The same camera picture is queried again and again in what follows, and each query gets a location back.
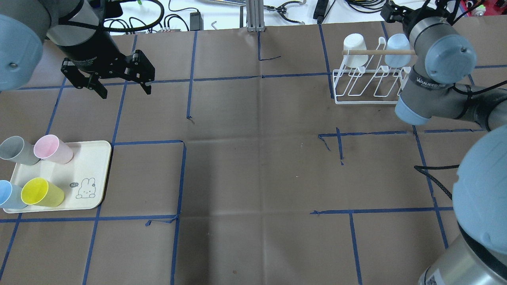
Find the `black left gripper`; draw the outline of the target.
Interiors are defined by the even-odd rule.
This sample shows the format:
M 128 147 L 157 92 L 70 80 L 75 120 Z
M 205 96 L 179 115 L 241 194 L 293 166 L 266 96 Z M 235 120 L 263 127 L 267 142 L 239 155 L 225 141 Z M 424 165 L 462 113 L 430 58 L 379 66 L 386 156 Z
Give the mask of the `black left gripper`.
M 100 76 L 94 72 L 102 72 L 111 63 L 119 61 L 119 77 L 138 83 L 146 95 L 151 95 L 151 84 L 156 73 L 154 65 L 141 50 L 125 56 L 107 31 L 95 31 L 83 43 L 60 45 L 59 48 L 68 58 L 62 61 L 61 72 L 74 88 L 90 89 L 102 99 L 107 99 L 108 91 L 100 83 Z M 92 74 L 85 76 L 81 71 Z

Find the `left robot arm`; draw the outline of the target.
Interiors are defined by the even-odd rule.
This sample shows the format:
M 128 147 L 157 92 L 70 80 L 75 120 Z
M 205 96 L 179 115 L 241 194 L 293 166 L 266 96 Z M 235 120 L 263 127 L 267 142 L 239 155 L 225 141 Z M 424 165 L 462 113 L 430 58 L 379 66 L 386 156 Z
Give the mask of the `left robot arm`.
M 125 55 L 111 32 L 128 33 L 143 27 L 105 27 L 106 19 L 122 15 L 121 0 L 2 0 L 1 83 L 2 91 L 26 85 L 42 59 L 43 44 L 50 40 L 65 58 L 61 73 L 74 88 L 94 90 L 107 98 L 103 79 L 120 78 L 141 85 L 151 94 L 155 68 L 141 50 Z

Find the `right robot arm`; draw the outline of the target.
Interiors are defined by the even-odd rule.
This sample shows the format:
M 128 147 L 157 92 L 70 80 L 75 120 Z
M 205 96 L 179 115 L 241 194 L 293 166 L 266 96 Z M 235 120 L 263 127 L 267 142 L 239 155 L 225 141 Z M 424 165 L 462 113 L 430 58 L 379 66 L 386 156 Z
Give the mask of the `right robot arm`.
M 419 285 L 505 285 L 507 254 L 506 90 L 460 84 L 477 62 L 470 42 L 454 24 L 457 8 L 446 0 L 418 9 L 384 4 L 381 16 L 400 22 L 417 55 L 396 115 L 411 125 L 431 118 L 474 122 L 487 131 L 457 167 L 451 197 L 459 234 L 422 273 Z

